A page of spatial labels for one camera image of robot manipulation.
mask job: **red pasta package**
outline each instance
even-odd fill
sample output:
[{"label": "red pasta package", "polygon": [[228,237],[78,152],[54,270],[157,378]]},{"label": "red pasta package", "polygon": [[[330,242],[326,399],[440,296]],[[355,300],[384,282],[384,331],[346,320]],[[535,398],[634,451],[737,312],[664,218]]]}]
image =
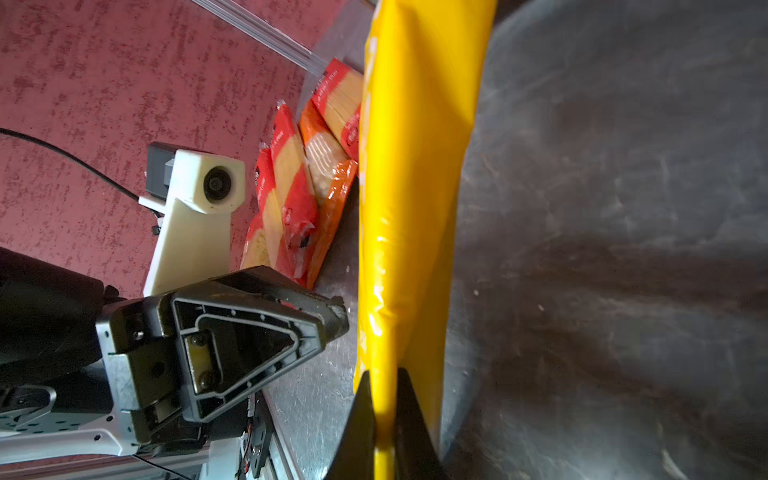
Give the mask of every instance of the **red pasta package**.
[{"label": "red pasta package", "polygon": [[359,159],[362,75],[334,58],[317,82],[312,103],[325,119],[344,151]]},{"label": "red pasta package", "polygon": [[240,269],[244,270],[259,265],[270,266],[270,253],[266,248],[266,231],[264,230],[261,210],[250,221],[250,226],[248,226]]},{"label": "red pasta package", "polygon": [[281,206],[283,242],[292,267],[291,278],[303,283],[309,247],[317,228],[317,203],[304,157],[304,145],[293,123],[293,112],[278,104],[272,136],[275,190]]},{"label": "red pasta package", "polygon": [[357,175],[357,162],[339,146],[312,102],[304,108],[299,127],[320,204],[316,242],[306,272],[306,286],[312,289],[339,228],[349,188]]},{"label": "red pasta package", "polygon": [[[283,213],[277,196],[275,173],[270,148],[262,143],[256,160],[256,198],[259,213],[254,217],[243,252],[240,268],[269,265],[293,279],[293,266],[283,242]],[[267,262],[263,262],[266,250]]]}]

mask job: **wire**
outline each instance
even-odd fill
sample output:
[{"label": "wire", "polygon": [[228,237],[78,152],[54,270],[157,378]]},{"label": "wire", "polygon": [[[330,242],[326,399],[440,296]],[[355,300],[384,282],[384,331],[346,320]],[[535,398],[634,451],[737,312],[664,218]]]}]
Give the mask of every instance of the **wire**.
[{"label": "wire", "polygon": [[164,467],[164,466],[162,466],[162,465],[158,465],[157,463],[154,463],[154,462],[150,462],[150,461],[149,461],[149,460],[147,460],[146,458],[141,458],[139,455],[131,455],[131,456],[132,456],[133,458],[137,459],[137,460],[141,460],[142,462],[146,463],[147,465],[152,465],[153,467],[155,467],[155,468],[159,468],[160,470],[163,470],[164,472],[170,473],[170,474],[172,474],[172,475],[176,475],[178,478],[183,478],[184,480],[192,480],[192,478],[189,478],[189,477],[187,477],[187,476],[184,476],[184,475],[182,475],[182,474],[181,474],[181,473],[179,473],[179,472],[176,472],[176,471],[174,471],[174,470],[171,470],[170,468],[165,468],[165,467]]},{"label": "wire", "polygon": [[[91,165],[86,164],[84,161],[80,160],[79,158],[77,158],[73,154],[67,152],[66,150],[62,150],[61,148],[57,147],[56,145],[49,144],[47,141],[40,140],[39,138],[32,137],[31,135],[27,135],[27,134],[23,134],[21,132],[9,130],[8,128],[1,128],[0,127],[0,134],[7,135],[7,136],[13,137],[13,138],[18,138],[19,140],[23,140],[23,141],[28,141],[29,143],[32,143],[32,144],[39,145],[41,147],[47,148],[50,151],[54,151],[57,154],[64,155],[66,158],[74,161],[76,164],[80,165],[85,170],[88,170],[93,175],[96,175],[97,177],[101,178],[103,181],[105,181],[108,184],[110,184],[117,191],[119,191],[120,193],[122,193],[126,197],[130,198],[134,202],[138,202],[139,201],[139,196],[138,195],[136,195],[132,191],[128,190],[126,187],[123,187],[118,182],[112,180],[110,177],[107,177],[106,175],[101,173],[99,170],[96,170]],[[154,214],[154,216],[156,216],[157,218],[161,217],[161,213],[160,212],[152,210],[151,208],[149,208],[148,210],[150,210]]]},{"label": "wire", "polygon": [[[245,452],[248,452],[250,450],[250,434],[251,434],[251,428],[253,427],[253,417],[250,418],[250,421],[248,422],[248,440],[245,442]],[[247,455],[243,453],[243,464],[240,468],[245,468],[245,472],[248,473],[248,470],[250,469],[250,462],[248,462],[248,458],[246,458]]]}]

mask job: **red carpet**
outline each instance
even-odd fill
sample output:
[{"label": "red carpet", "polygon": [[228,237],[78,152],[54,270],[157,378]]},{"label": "red carpet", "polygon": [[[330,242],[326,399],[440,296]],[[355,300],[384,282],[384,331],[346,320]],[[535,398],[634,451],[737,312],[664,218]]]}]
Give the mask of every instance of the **red carpet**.
[{"label": "red carpet", "polygon": [[[313,12],[293,24],[282,2],[261,3],[308,45],[340,7],[287,2]],[[241,159],[250,173],[276,101],[296,107],[304,75],[190,0],[0,0],[0,65],[0,126],[58,145],[137,194],[155,140]],[[152,214],[52,152],[4,137],[0,149],[0,246],[139,296]],[[233,216],[233,267],[252,193]]]}]

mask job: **plastic wrapper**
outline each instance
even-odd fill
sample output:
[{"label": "plastic wrapper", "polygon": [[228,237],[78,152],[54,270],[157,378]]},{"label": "plastic wrapper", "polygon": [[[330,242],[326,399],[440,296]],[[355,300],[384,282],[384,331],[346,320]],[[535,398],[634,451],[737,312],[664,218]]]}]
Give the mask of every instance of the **plastic wrapper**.
[{"label": "plastic wrapper", "polygon": [[326,120],[344,151],[359,159],[362,75],[334,58],[317,82],[312,103]]},{"label": "plastic wrapper", "polygon": [[339,229],[344,204],[357,175],[357,162],[347,156],[312,102],[304,108],[299,127],[320,205],[316,242],[306,271],[306,286],[311,289]]},{"label": "plastic wrapper", "polygon": [[285,102],[278,104],[272,136],[275,190],[281,206],[283,242],[288,252],[291,278],[302,278],[309,263],[312,235],[317,227],[317,202],[293,112]]},{"label": "plastic wrapper", "polygon": [[492,0],[381,0],[360,116],[356,385],[370,372],[374,478],[395,477],[398,368],[439,445],[456,199]]},{"label": "plastic wrapper", "polygon": [[261,216],[261,210],[253,217],[248,226],[248,233],[245,236],[245,246],[243,247],[243,259],[240,261],[240,269],[251,268],[252,266],[267,265],[270,266],[270,253],[266,248],[266,231],[264,230],[264,220]]},{"label": "plastic wrapper", "polygon": [[283,239],[283,208],[277,194],[272,151],[266,144],[260,145],[255,173],[256,198],[259,203],[257,217],[261,218],[263,225],[269,265],[293,279],[293,265],[290,262]]},{"label": "plastic wrapper", "polygon": [[349,160],[349,155],[341,148],[314,103],[307,103],[304,111],[301,112],[299,129],[312,174],[315,198],[318,206],[322,208],[328,197],[331,183],[336,178],[336,165]]}]

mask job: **camera lens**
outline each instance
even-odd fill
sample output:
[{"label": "camera lens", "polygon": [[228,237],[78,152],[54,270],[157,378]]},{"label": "camera lens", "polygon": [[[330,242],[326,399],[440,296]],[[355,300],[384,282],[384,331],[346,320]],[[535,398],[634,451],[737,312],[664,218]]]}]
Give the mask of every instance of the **camera lens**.
[{"label": "camera lens", "polygon": [[232,178],[221,167],[211,168],[203,180],[205,197],[212,202],[223,200],[232,190]]}]

